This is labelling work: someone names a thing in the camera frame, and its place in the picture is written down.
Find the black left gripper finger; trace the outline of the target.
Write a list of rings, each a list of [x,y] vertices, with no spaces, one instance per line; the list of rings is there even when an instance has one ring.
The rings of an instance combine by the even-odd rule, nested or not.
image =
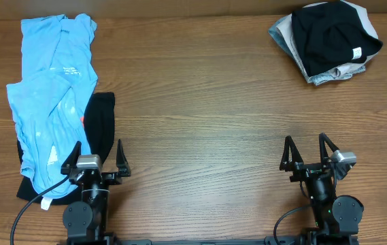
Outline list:
[[[131,176],[131,168],[125,156],[121,139],[118,140],[118,144],[117,144],[116,167],[118,168],[118,173],[120,174],[121,177]]]
[[[78,162],[78,158],[81,155],[81,145],[80,141],[75,143],[71,154],[66,158],[65,162],[61,165],[61,174],[69,175],[73,168],[76,168],[76,164]]]

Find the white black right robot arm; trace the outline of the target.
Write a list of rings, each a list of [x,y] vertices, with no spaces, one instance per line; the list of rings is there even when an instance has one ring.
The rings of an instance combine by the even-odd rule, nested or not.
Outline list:
[[[319,135],[320,162],[305,164],[294,141],[288,135],[280,170],[290,172],[291,182],[298,182],[309,204],[283,214],[273,228],[273,239],[279,224],[287,216],[305,209],[312,209],[316,226],[302,230],[289,244],[358,244],[358,224],[363,217],[364,205],[351,195],[337,195],[337,183],[343,180],[356,165],[356,155],[340,150],[325,133]]]

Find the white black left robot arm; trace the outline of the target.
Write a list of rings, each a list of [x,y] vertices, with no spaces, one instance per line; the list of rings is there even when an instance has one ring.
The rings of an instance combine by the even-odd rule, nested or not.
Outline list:
[[[122,142],[118,140],[116,154],[117,171],[104,172],[97,154],[81,154],[81,143],[62,164],[61,173],[71,184],[81,189],[81,200],[69,204],[63,213],[67,229],[67,244],[106,244],[122,242],[115,233],[107,232],[109,187],[122,183],[123,177],[131,176]]]

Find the light blue t-shirt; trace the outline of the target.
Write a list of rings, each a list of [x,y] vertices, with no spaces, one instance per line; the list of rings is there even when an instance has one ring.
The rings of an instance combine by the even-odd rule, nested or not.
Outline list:
[[[90,51],[96,29],[86,14],[21,22],[22,80],[6,86],[22,175],[16,195],[45,210],[80,196],[62,181],[61,167],[78,142],[91,153],[84,116],[98,80]]]

